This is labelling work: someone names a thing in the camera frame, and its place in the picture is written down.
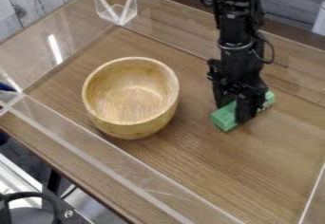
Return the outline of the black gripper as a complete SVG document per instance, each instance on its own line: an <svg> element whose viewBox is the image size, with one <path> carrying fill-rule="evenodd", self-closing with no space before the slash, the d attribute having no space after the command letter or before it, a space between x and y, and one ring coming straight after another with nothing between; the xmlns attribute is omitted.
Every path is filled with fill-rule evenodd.
<svg viewBox="0 0 325 224"><path fill-rule="evenodd" d="M268 85L261 76L267 60L264 43L220 45L221 58L209 59L208 76L219 108L237 101L236 121L247 123L263 109Z"/></svg>

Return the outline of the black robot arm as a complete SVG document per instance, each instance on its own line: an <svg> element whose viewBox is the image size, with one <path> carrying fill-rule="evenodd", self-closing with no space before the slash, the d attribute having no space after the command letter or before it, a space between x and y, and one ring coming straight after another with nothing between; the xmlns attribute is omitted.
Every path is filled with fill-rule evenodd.
<svg viewBox="0 0 325 224"><path fill-rule="evenodd" d="M236 103L236 122L247 123L267 103L263 80L265 39L261 0L200 0L213 9L220 57L209 59L209 79L220 108Z"/></svg>

